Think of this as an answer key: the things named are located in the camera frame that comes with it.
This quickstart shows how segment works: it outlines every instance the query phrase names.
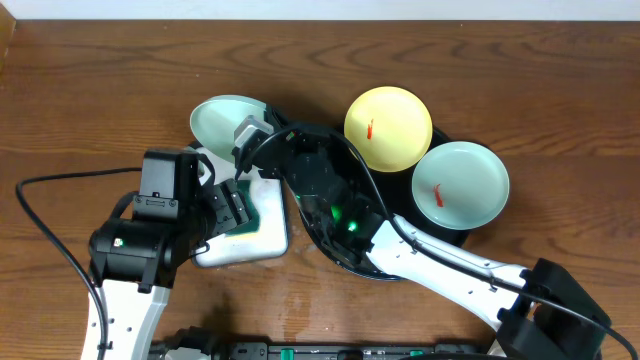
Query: red chili pepper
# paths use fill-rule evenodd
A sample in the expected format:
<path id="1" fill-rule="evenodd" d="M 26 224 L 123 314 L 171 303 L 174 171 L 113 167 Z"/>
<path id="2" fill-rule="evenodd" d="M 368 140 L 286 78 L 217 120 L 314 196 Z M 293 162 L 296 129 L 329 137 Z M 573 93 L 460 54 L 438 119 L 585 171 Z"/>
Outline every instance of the red chili pepper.
<path id="1" fill-rule="evenodd" d="M 367 139 L 371 140 L 373 136 L 373 119 L 371 119 L 371 124 L 367 125 Z"/>
<path id="2" fill-rule="evenodd" d="M 444 201 L 442 201 L 442 197 L 440 196 L 440 184 L 433 187 L 433 193 L 436 194 L 436 204 L 438 204 L 438 207 L 444 207 Z"/>

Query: wooden table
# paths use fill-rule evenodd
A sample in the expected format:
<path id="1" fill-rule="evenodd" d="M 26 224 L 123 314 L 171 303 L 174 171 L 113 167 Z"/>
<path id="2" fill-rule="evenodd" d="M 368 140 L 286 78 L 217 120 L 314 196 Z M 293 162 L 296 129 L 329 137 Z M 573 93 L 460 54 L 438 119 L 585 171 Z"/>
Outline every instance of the wooden table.
<path id="1" fill-rule="evenodd" d="M 338 124 L 362 92 L 418 95 L 455 139 L 504 160 L 501 217 L 464 247 L 564 265 L 640 345 L 640 24 L 20 21 L 0 79 L 0 357 L 78 358 L 87 292 L 14 196 L 26 177 L 139 166 L 192 140 L 205 99 L 242 94 Z M 88 239 L 138 175 L 38 184 L 35 210 L 87 265 Z M 409 282 L 351 275 L 307 236 L 289 250 L 180 269 L 155 338 L 200 325 L 273 341 L 487 344 L 488 326 Z M 626 359 L 613 340 L 606 359 Z"/>

